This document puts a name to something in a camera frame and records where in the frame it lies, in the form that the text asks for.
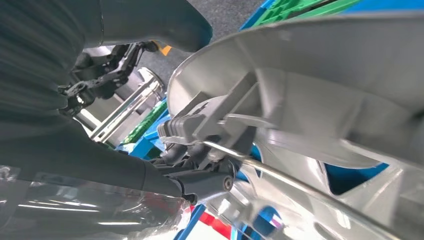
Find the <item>green crate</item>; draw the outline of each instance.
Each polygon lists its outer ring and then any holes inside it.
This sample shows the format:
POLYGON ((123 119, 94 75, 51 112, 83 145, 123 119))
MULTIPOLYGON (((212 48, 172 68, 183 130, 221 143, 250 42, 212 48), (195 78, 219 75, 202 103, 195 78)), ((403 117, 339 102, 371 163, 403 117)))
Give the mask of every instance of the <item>green crate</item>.
POLYGON ((161 114, 167 109, 167 101, 163 101, 161 104, 155 106, 149 114, 141 121, 122 141, 122 145, 136 143, 145 134, 147 129, 161 116, 161 114))
POLYGON ((291 18, 336 14, 360 0, 276 0, 253 26, 275 23, 291 18))
POLYGON ((350 6, 358 3, 360 0, 337 0, 331 2, 322 7, 316 8, 314 10, 308 11, 304 14, 296 16, 296 18, 309 18, 317 17, 331 14, 338 14, 349 8, 350 6))

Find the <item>gray carpet floor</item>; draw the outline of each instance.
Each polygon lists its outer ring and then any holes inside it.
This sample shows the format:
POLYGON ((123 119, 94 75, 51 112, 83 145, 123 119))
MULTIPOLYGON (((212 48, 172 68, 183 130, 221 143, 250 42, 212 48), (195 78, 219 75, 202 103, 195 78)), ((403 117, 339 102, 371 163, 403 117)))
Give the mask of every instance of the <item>gray carpet floor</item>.
MULTIPOLYGON (((213 28, 211 42, 235 33, 256 11, 263 0, 188 0, 210 23, 213 28)), ((191 53, 172 48, 167 56, 161 52, 145 52, 139 67, 153 70, 165 84, 173 71, 191 53)))

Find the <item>metal shaft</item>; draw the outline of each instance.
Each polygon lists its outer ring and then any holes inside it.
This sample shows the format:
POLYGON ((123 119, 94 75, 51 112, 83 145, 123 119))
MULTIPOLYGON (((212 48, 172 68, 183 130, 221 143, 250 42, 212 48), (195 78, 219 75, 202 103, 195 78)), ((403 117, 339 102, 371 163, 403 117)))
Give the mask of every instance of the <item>metal shaft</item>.
POLYGON ((150 92, 146 96, 140 97, 134 104, 132 104, 126 111, 124 111, 113 123, 113 125, 105 132, 99 139, 99 142, 105 143, 121 126, 121 124, 134 112, 138 107, 146 102, 146 100, 153 94, 150 92))
POLYGON ((138 98, 139 95, 150 86, 151 83, 155 81, 153 77, 150 81, 141 85, 137 90, 135 90, 118 108, 115 109, 101 124, 96 127, 90 135, 90 139, 94 139, 99 134, 101 134, 105 128, 107 128, 112 122, 114 122, 119 116, 129 107, 131 106, 138 98))
POLYGON ((333 197, 325 194, 324 192, 298 180, 297 178, 294 178, 280 170, 277 170, 273 167, 270 167, 268 165, 263 164, 262 162, 259 162, 257 160, 252 159, 250 156, 245 155, 241 152, 226 148, 224 146, 221 146, 219 144, 216 144, 211 141, 204 141, 203 144, 206 146, 209 146, 211 148, 220 150, 237 160, 241 162, 242 165, 250 166, 252 168, 255 168, 259 171, 262 171, 265 174, 268 174, 302 192, 305 194, 315 198, 316 200, 323 202, 327 204, 328 206, 331 206, 335 209, 338 209, 342 211, 344 214, 346 214, 348 217, 350 217, 352 220, 355 220, 356 223, 364 227, 365 229, 370 230, 371 232, 375 233, 376 235, 386 239, 386 240, 401 240, 399 236, 397 236, 395 233, 393 233, 390 229, 388 229, 386 226, 382 225, 381 223, 375 221, 374 219, 368 217, 367 215, 363 214, 362 212, 346 205, 345 203, 338 201, 334 199, 333 197))

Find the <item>white plastic cover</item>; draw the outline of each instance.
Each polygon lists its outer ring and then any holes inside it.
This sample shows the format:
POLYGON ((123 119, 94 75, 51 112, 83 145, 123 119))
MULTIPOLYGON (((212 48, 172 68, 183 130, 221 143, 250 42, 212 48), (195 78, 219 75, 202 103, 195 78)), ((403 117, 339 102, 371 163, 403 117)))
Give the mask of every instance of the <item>white plastic cover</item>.
POLYGON ((0 165, 0 239, 141 240, 190 220, 183 198, 0 165))

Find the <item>red part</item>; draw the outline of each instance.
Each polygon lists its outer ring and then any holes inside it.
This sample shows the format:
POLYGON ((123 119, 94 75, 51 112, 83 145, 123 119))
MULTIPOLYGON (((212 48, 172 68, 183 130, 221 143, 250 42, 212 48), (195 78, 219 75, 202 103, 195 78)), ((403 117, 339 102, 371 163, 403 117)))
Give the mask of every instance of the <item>red part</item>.
POLYGON ((204 212, 200 218, 199 221, 211 226, 215 231, 217 231, 219 234, 224 236, 227 239, 231 238, 231 226, 224 224, 219 219, 215 218, 214 216, 204 212))

